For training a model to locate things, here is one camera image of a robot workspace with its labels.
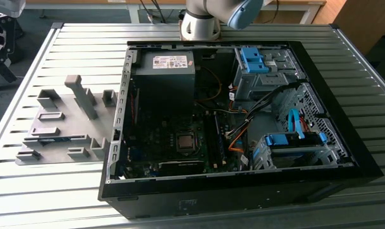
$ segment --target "blue plastic latch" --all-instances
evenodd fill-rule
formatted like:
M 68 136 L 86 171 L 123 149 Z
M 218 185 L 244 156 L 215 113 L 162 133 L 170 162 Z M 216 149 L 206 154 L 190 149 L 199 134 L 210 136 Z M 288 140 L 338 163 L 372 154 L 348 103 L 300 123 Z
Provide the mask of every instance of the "blue plastic latch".
M 328 142 L 328 138 L 327 138 L 327 136 L 326 136 L 326 133 L 322 132 L 319 135 L 320 135 L 322 141 L 323 141 L 324 143 L 327 143 L 327 142 Z
M 272 143 L 272 140 L 271 140 L 270 136 L 267 136 L 264 139 L 267 140 L 267 145 L 268 145 L 268 146 L 272 146 L 274 143 Z
M 299 113 L 299 110 L 296 109 L 290 110 L 290 131 L 291 132 L 296 131 L 299 133 L 300 139 L 306 138 L 303 130 L 302 130 L 300 113 Z
M 255 151 L 255 154 L 254 154 L 254 159 L 256 158 L 256 156 L 258 156 L 260 151 L 262 151 L 262 149 L 258 148 L 256 151 Z
M 258 48 L 242 48 L 243 60 L 247 64 L 248 73 L 268 73 L 270 68 L 264 65 L 263 55 Z
M 287 135 L 270 135 L 275 146 L 288 145 Z

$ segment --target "metal table frame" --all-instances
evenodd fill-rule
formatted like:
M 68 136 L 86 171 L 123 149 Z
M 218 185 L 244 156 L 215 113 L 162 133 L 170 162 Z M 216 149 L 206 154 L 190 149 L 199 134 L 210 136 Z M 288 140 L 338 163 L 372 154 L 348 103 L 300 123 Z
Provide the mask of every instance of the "metal table frame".
M 299 40 L 385 174 L 385 82 L 342 30 L 326 25 L 223 26 L 226 40 Z M 98 201 L 102 162 L 20 167 L 15 155 L 39 110 L 40 89 L 82 74 L 94 93 L 119 89 L 126 42 L 179 40 L 176 24 L 66 24 L 48 33 L 0 122 L 0 226 L 8 228 L 385 228 L 385 176 L 320 202 L 128 221 Z
M 146 3 L 148 9 L 156 9 L 156 6 L 151 3 Z M 302 18 L 300 24 L 311 24 L 316 17 L 322 5 L 308 4 L 308 5 L 280 5 L 279 10 L 292 10 L 304 11 L 304 16 Z M 184 9 L 186 4 L 162 4 L 160 8 L 163 10 Z M 144 10 L 142 4 L 35 4 L 28 3 L 26 9 L 38 10 L 130 10 L 131 22 L 140 23 L 139 10 Z M 276 10 L 276 5 L 267 5 L 262 10 Z

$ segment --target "wire bundle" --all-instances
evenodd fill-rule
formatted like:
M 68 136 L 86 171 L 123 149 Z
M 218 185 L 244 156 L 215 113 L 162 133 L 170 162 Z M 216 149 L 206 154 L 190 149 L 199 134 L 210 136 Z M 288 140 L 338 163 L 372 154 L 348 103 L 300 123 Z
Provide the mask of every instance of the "wire bundle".
M 299 86 L 300 86 L 300 83 L 290 83 L 288 85 L 280 86 L 274 91 L 271 91 L 256 102 L 256 104 L 252 106 L 252 108 L 247 112 L 244 122 L 238 126 L 238 128 L 235 128 L 231 132 L 227 133 L 227 137 L 231 137 L 242 130 L 240 134 L 235 137 L 235 139 L 234 139 L 234 141 L 232 141 L 232 143 L 230 145 L 230 150 L 238 151 L 238 152 L 242 152 L 242 153 L 244 152 L 243 149 L 234 148 L 234 145 L 236 144 L 236 142 L 238 142 L 239 138 L 242 137 L 243 133 L 247 131 L 250 123 L 254 120 L 255 114 L 272 103 L 272 99 L 279 93 L 282 93 L 287 89 L 298 88 Z

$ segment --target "black cable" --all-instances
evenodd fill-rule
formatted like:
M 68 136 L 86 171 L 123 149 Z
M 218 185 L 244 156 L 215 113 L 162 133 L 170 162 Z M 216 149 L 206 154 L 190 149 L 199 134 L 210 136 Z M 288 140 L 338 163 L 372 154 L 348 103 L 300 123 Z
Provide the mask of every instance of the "black cable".
M 144 8 L 144 10 L 147 11 L 147 13 L 148 13 L 150 15 L 152 15 L 152 14 L 151 14 L 151 11 L 148 10 L 147 6 L 144 5 L 143 0 L 140 0 L 140 3 L 142 3 L 142 5 L 143 5 L 143 8 Z
M 174 11 L 175 11 L 175 10 L 172 10 L 172 11 L 171 11 L 171 13 L 170 13 L 168 17 L 166 18 L 166 20 L 168 20 L 168 19 L 170 19 L 170 17 L 171 17 L 171 16 L 172 16 L 172 14 L 174 14 Z
M 163 12 L 162 12 L 162 9 L 160 9 L 160 6 L 159 6 L 159 3 L 158 3 L 158 0 L 152 0 L 152 3 L 155 4 L 159 12 L 160 12 L 160 16 L 162 16 L 162 20 L 163 20 L 163 23 L 166 23 L 166 17 L 163 16 Z
M 274 23 L 274 22 L 275 22 L 275 19 L 276 19 L 276 17 L 278 17 L 278 13 L 279 13 L 279 5 L 280 5 L 280 2 L 279 2 L 279 0 L 276 0 L 276 11 L 275 11 L 275 16 L 274 16 L 274 18 L 272 18 L 271 20 L 263 22 L 263 24 L 266 24 L 266 23 Z

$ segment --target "white sticker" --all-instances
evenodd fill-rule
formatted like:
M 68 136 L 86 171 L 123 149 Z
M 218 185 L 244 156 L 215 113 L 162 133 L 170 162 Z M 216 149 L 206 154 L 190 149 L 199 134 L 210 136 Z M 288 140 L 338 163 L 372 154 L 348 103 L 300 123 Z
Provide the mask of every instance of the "white sticker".
M 154 69 L 188 68 L 187 56 L 155 56 Z
M 235 93 L 230 92 L 230 99 L 235 101 Z
M 250 160 L 244 155 L 242 155 L 242 161 L 244 162 L 246 165 L 248 165 Z
M 323 5 L 324 3 L 320 1 L 310 1 L 308 4 L 310 5 Z
M 278 66 L 275 61 L 266 61 L 264 62 L 268 66 Z

